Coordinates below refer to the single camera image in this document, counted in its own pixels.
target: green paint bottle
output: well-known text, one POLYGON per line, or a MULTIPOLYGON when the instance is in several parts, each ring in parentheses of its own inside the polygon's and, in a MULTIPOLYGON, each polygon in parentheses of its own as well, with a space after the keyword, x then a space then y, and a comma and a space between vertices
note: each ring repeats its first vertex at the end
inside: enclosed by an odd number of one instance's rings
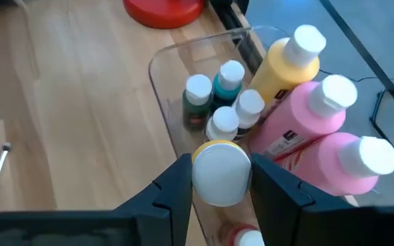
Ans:
POLYGON ((186 81, 183 91, 183 125, 190 131, 205 128, 212 103, 212 82, 203 74, 195 74, 186 81))

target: plastic bottle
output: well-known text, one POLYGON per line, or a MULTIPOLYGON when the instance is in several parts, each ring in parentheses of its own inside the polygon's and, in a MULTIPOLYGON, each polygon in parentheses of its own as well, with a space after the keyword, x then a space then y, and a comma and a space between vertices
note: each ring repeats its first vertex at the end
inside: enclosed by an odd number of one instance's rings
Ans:
POLYGON ((211 108, 212 82, 203 74, 195 74, 186 81, 183 91, 183 124, 191 131, 203 130, 211 108))
POLYGON ((331 195, 358 195, 394 171, 394 148, 385 139, 333 133, 278 164, 331 195))
POLYGON ((246 71, 238 61, 229 60, 221 65, 219 73, 213 80, 213 103, 211 111, 219 107, 232 106, 239 91, 246 71))
POLYGON ((311 81, 319 72, 318 55, 326 39, 312 25, 301 25, 292 37, 271 45, 250 83, 265 101, 260 123, 271 114, 297 85, 311 81))
POLYGON ((238 133, 239 118, 232 107, 223 106, 215 111, 206 125, 209 140, 232 141, 238 133))
POLYGON ((213 140, 192 155, 192 185, 213 206, 232 206, 244 199, 252 164, 247 154, 231 141, 213 140))
POLYGON ((223 246, 265 246, 258 228, 246 223, 226 222, 218 231, 223 246))
POLYGON ((264 109, 264 100, 256 90, 245 90, 233 105, 239 118, 237 136, 234 141, 241 140, 250 129, 258 122, 259 116, 264 109))
POLYGON ((303 83, 266 119, 250 140, 250 151, 276 158, 334 133, 356 98, 355 85, 341 75, 303 83))

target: pink paint bottle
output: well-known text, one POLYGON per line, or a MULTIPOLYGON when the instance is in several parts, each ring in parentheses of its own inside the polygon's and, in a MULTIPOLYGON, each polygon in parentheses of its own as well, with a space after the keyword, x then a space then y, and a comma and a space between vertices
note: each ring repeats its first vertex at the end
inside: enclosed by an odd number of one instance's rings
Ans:
POLYGON ((358 195, 394 171, 394 148, 385 139, 333 133, 278 163, 331 195, 358 195))
POLYGON ((250 151, 279 159, 336 132, 356 97, 355 85, 341 75, 297 86, 250 140, 250 151))

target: glass surface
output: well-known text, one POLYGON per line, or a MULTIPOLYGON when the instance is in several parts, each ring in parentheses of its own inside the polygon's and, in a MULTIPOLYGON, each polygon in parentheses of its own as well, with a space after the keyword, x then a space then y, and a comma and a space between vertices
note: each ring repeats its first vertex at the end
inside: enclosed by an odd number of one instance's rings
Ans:
MULTIPOLYGON (((244 57, 245 46, 252 42, 263 57, 270 44, 287 36, 274 27, 247 27, 169 46, 155 54, 149 66, 150 80, 177 156, 192 153, 205 141, 204 131, 191 133, 182 123, 182 93, 188 76, 204 74, 213 79, 224 62, 234 59, 246 69, 243 87, 247 87, 254 71, 250 71, 250 62, 248 67, 244 60, 250 58, 244 57)), ((193 203, 210 245, 219 244, 216 232, 225 221, 243 221, 258 226, 248 194, 241 203, 228 208, 210 206, 196 194, 193 203)))

